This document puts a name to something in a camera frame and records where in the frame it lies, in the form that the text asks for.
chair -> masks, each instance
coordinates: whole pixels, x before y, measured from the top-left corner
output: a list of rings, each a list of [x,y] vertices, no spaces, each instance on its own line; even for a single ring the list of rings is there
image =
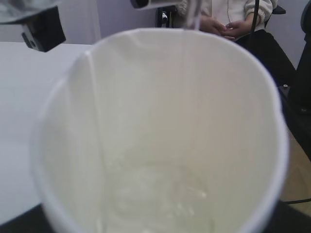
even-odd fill
[[[280,87],[283,113],[297,142],[311,160],[311,1],[301,17],[306,45],[292,86]]]

person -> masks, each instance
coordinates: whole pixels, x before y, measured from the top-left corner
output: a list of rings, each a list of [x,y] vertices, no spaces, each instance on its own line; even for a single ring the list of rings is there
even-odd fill
[[[185,17],[187,0],[177,5],[179,15]],[[277,6],[277,0],[260,0],[252,46],[248,41],[254,19],[255,0],[203,0],[200,30],[235,41],[248,49],[267,68],[276,85],[291,85],[296,70],[274,39],[265,31],[265,22]]]

white sleeve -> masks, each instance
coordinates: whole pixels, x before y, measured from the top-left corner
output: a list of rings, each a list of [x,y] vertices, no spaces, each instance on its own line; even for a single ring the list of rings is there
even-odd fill
[[[263,23],[267,21],[273,9],[277,6],[277,0],[260,0],[259,1],[259,11],[258,16],[260,17],[260,22]],[[255,0],[248,0],[245,4],[245,18],[255,11]]]
[[[176,5],[176,9],[181,16],[185,16],[187,13],[187,0],[182,0],[182,2]]]

water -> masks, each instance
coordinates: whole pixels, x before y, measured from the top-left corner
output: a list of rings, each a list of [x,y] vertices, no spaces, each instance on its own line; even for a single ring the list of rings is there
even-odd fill
[[[202,0],[189,0],[184,29],[199,29],[201,5]],[[186,46],[188,44],[184,40],[182,47]],[[182,58],[181,67],[184,67],[184,63],[185,59]],[[188,96],[185,87],[191,77],[184,77],[183,69],[180,71],[181,79],[177,77],[176,81],[181,90],[185,90],[180,96],[181,100],[185,100]],[[95,101],[99,103],[97,97],[95,93]],[[178,155],[167,157],[171,157],[170,162],[135,163],[127,160],[126,166],[121,165],[124,161],[116,167],[105,165],[108,171],[105,178],[107,191],[98,221],[98,233],[214,231],[207,184],[202,177],[181,166]]]

white jacket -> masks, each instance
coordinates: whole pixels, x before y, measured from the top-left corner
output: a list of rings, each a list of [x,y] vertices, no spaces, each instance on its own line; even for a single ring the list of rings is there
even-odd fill
[[[184,16],[187,10],[187,1],[183,0],[181,4],[177,5],[177,10],[180,15]],[[203,0],[202,14],[212,17],[212,5],[217,0]],[[260,24],[256,31],[264,29],[264,23],[269,19],[273,9],[276,8],[278,0],[260,0],[258,15],[260,17]],[[230,22],[245,20],[246,17],[254,12],[255,0],[228,0],[228,17]]]

